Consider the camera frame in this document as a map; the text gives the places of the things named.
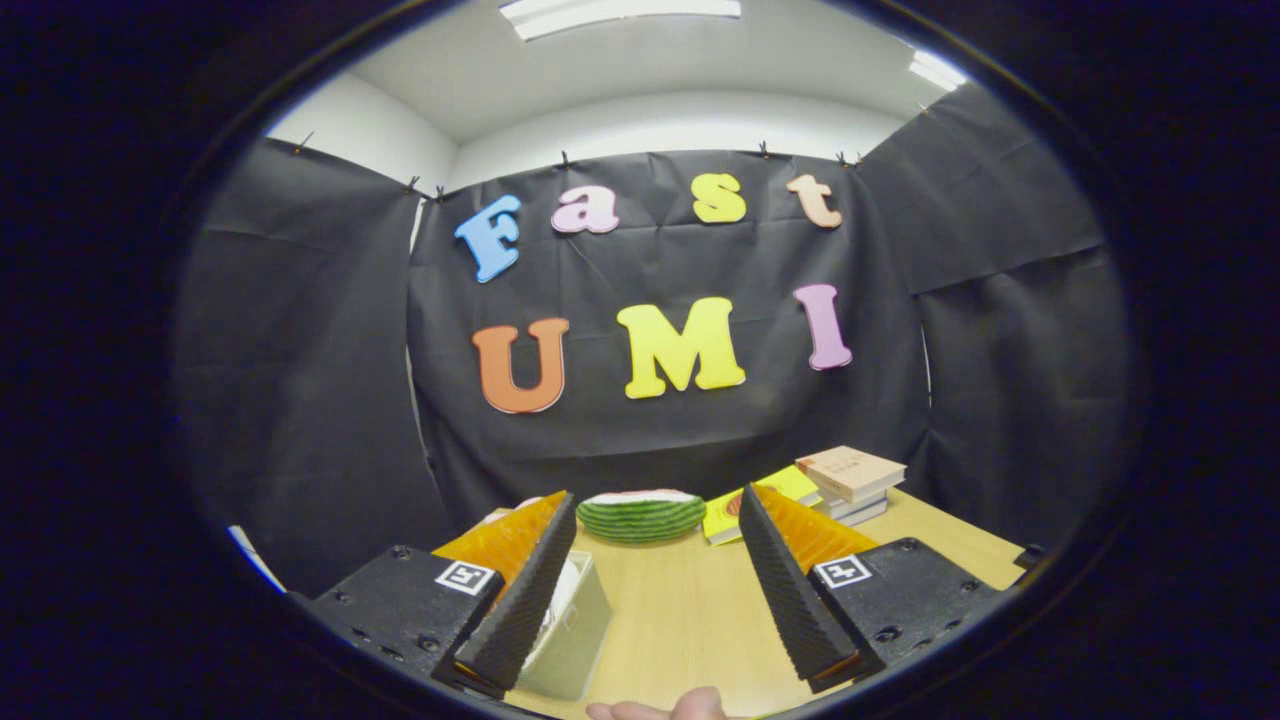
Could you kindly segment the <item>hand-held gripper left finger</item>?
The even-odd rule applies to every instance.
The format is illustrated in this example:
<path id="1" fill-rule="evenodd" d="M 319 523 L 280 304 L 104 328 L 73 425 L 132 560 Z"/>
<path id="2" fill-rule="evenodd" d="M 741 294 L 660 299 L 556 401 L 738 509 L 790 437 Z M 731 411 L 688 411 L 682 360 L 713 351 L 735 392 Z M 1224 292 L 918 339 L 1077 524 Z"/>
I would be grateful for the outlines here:
<path id="1" fill-rule="evenodd" d="M 393 544 L 317 594 L 292 593 L 371 664 L 483 698 L 512 691 L 577 534 L 558 491 L 434 550 Z"/>

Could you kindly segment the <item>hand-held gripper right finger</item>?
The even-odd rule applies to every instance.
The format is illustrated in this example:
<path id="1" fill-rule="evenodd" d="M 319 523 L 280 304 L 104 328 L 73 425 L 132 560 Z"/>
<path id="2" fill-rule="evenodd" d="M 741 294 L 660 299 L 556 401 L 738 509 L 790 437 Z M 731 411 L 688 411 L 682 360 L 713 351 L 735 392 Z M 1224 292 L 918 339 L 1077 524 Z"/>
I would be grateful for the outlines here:
<path id="1" fill-rule="evenodd" d="M 760 484 L 739 527 L 797 678 L 814 693 L 942 644 L 1001 591 L 915 537 L 878 544 Z"/>

